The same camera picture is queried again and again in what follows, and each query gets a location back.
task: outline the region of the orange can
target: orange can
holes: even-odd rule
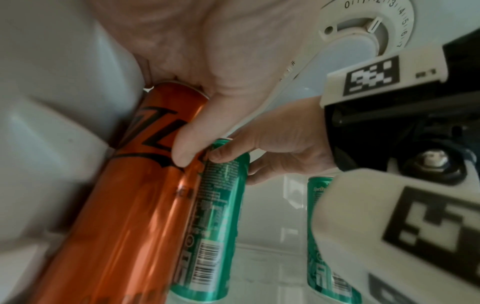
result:
[[[165,302],[205,164],[176,167],[172,144],[207,100],[178,83],[149,92],[32,304]]]

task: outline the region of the metal bolt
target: metal bolt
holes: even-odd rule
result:
[[[428,150],[422,153],[423,165],[428,168],[441,168],[449,162],[449,156],[444,150]]]

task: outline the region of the beverage can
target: beverage can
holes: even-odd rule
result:
[[[322,259],[311,230],[315,204],[332,180],[331,177],[312,177],[307,184],[307,282],[317,294],[342,303],[361,304],[361,294]]]
[[[172,145],[208,98],[166,82],[141,103],[31,300],[164,303],[205,166],[175,166]]]
[[[228,139],[216,140],[218,148]],[[171,291],[187,301],[214,302],[229,291],[230,269],[250,155],[207,161]]]

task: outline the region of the green can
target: green can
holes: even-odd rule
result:
[[[312,234],[312,213],[316,202],[333,180],[331,177],[312,177],[307,185],[307,282],[316,293],[334,300],[361,304],[362,295],[352,288],[338,274],[333,272],[320,255],[314,235]]]
[[[211,149],[228,141],[218,139]],[[214,302],[229,291],[249,164],[245,153],[228,163],[205,165],[170,289],[187,301]]]

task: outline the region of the hand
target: hand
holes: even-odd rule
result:
[[[254,149],[267,151],[250,164],[248,185],[285,173],[312,174],[335,167],[320,98],[300,99],[260,115],[211,151],[213,162],[231,161]]]
[[[264,103],[328,0],[89,2],[147,87],[178,78],[211,96],[175,139],[173,161],[184,167]]]

